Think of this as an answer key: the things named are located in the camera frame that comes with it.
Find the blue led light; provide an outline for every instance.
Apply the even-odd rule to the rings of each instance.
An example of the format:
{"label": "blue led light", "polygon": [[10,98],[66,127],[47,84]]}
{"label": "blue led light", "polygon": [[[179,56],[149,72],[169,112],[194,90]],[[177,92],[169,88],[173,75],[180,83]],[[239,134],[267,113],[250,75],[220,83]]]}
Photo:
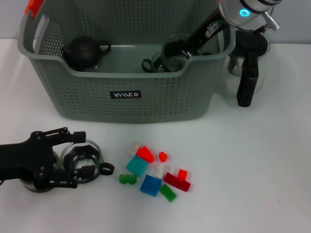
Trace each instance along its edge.
{"label": "blue led light", "polygon": [[241,15],[242,17],[249,17],[250,14],[251,14],[251,13],[249,12],[249,10],[246,10],[246,9],[240,10],[240,15]]}

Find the gray plastic basket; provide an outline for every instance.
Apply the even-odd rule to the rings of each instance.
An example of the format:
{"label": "gray plastic basket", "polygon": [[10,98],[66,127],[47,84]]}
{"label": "gray plastic basket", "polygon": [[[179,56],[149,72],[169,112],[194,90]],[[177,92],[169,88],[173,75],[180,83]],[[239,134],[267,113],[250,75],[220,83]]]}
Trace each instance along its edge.
{"label": "gray plastic basket", "polygon": [[[147,123],[203,115],[226,56],[235,46],[233,29],[205,46],[175,73],[144,73],[141,62],[172,35],[191,33],[217,7],[210,0],[44,0],[37,15],[24,16],[18,39],[57,111],[77,120]],[[41,18],[44,24],[35,48]],[[61,48],[88,35],[113,45],[99,72],[77,72]],[[141,98],[112,99],[111,91],[141,91]]]}

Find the blue cube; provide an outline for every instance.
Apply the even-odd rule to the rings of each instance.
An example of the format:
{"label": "blue cube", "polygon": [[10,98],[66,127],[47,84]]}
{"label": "blue cube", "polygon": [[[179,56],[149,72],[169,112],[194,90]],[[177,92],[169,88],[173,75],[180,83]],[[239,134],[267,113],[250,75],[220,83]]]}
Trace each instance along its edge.
{"label": "blue cube", "polygon": [[161,179],[146,175],[144,182],[140,187],[140,191],[156,197],[156,194],[160,190],[161,184]]}
{"label": "blue cube", "polygon": [[148,163],[146,161],[139,158],[138,156],[134,156],[134,158],[126,166],[126,169],[139,177],[144,173],[147,167]]}

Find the black teapot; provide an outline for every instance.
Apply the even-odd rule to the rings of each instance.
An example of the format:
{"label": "black teapot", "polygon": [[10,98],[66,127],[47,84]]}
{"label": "black teapot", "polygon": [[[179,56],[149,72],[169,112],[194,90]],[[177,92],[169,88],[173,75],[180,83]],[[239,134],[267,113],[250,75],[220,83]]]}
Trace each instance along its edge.
{"label": "black teapot", "polygon": [[[101,50],[101,46],[107,46],[107,49]],[[75,38],[68,47],[63,47],[62,53],[72,69],[83,71],[84,68],[95,66],[110,50],[111,45],[106,40],[99,43],[88,36],[80,36]]]}

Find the green brick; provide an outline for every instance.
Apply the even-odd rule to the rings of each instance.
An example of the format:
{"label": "green brick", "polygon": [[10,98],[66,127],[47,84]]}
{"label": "green brick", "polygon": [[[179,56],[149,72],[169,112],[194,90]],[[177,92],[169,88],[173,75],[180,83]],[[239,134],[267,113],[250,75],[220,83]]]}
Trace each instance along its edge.
{"label": "green brick", "polygon": [[126,183],[136,184],[137,177],[135,175],[120,175],[119,181],[121,184],[126,184]]}
{"label": "green brick", "polygon": [[168,187],[166,184],[162,185],[160,188],[160,193],[169,201],[172,202],[175,200],[177,195]]}

